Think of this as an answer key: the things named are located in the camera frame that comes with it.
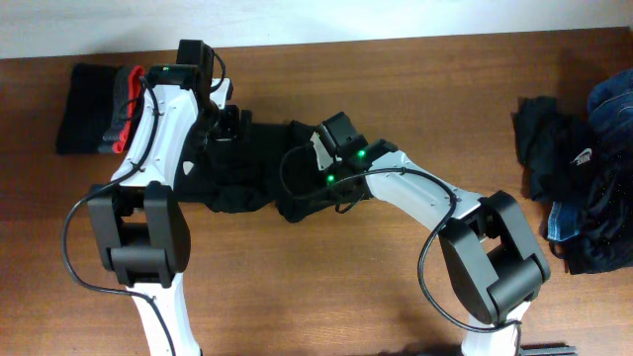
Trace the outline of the black garment red band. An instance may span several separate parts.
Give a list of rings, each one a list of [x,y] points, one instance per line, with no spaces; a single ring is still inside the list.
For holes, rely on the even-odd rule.
[[[78,63],[71,71],[55,151],[65,154],[120,154],[129,148],[143,104],[138,64]]]

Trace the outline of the black t-shirt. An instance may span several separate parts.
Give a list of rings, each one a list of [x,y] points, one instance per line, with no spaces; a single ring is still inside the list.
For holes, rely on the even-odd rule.
[[[244,139],[187,149],[181,161],[193,167],[177,174],[174,194],[180,202],[201,203],[215,213],[250,213],[273,203],[289,223],[330,206],[342,208],[367,199],[369,195],[354,191],[352,184],[301,198],[329,184],[308,148],[314,131],[297,121],[253,124]]]

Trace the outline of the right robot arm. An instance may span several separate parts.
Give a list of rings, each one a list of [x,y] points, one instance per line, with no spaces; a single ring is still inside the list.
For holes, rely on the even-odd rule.
[[[464,355],[520,355],[521,320],[551,276],[550,266],[516,200],[504,191],[486,197],[462,190],[413,163],[384,139],[370,143],[344,114],[323,121],[311,138],[331,192],[375,198],[400,209],[440,244],[452,289],[469,314]]]

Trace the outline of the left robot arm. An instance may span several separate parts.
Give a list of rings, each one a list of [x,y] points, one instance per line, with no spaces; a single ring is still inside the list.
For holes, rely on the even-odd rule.
[[[115,294],[133,299],[152,355],[199,355],[184,296],[191,234],[177,178],[216,142],[243,138],[250,115],[229,103],[232,83],[215,77],[220,56],[201,40],[180,42],[173,64],[141,77],[136,132],[111,181],[84,198]]]

